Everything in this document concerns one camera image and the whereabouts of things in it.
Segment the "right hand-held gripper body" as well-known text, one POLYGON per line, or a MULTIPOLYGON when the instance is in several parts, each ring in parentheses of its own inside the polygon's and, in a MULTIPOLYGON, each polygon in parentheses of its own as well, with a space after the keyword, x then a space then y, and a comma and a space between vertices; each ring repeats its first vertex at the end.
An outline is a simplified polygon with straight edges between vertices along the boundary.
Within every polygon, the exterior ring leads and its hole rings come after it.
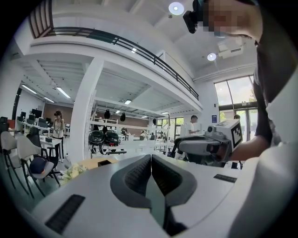
POLYGON ((242 128, 238 119, 229 119, 215 126, 208 126, 204 135, 230 145, 232 150, 235 150, 243 141, 242 128))

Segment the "person's right hand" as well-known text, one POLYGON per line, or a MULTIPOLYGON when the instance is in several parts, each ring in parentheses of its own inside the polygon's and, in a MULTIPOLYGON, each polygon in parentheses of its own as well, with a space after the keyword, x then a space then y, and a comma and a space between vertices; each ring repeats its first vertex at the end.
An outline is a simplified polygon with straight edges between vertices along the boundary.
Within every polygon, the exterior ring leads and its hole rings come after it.
POLYGON ((226 162, 231 155, 230 147, 223 143, 208 144, 206 150, 216 162, 226 162))

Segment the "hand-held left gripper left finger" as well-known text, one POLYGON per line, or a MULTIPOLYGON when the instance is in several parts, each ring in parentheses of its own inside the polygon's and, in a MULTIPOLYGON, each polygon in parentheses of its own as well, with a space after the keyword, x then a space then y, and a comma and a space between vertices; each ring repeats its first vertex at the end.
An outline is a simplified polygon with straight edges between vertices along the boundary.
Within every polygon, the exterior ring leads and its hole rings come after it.
POLYGON ((43 238, 166 238, 168 234, 149 209, 126 206, 110 188, 115 172, 140 159, 132 157, 88 170, 46 196, 24 217, 43 238), (63 232, 57 233, 46 222, 72 195, 84 200, 63 232))

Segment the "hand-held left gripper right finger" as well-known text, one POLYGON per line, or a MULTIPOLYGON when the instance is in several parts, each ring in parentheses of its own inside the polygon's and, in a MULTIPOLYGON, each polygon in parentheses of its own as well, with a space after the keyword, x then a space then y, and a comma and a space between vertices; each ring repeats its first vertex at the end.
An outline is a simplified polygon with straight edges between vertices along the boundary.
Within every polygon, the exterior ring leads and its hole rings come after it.
POLYGON ((153 237, 228 237, 238 212, 229 202, 242 170, 151 156, 151 174, 164 195, 163 225, 153 237))

